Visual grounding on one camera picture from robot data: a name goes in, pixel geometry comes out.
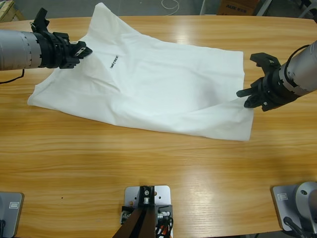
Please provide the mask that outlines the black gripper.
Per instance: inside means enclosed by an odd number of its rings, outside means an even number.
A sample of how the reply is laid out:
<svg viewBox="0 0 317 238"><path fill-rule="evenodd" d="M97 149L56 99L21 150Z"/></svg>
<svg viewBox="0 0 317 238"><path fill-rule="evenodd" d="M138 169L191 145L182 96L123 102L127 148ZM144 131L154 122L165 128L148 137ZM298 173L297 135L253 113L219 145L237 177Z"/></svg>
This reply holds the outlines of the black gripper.
<svg viewBox="0 0 317 238"><path fill-rule="evenodd" d="M70 42L67 33L47 32L47 12L41 8L31 23L31 29L36 32L37 43L41 49L41 64L38 68L73 68L93 51L83 41Z"/></svg>
<svg viewBox="0 0 317 238"><path fill-rule="evenodd" d="M267 53L251 54L250 60L256 63L264 72L264 77L251 84L250 88L236 92L237 97L248 97L244 103L245 108L261 106L264 112L276 109L297 99L280 79L281 64L279 60Z"/></svg>

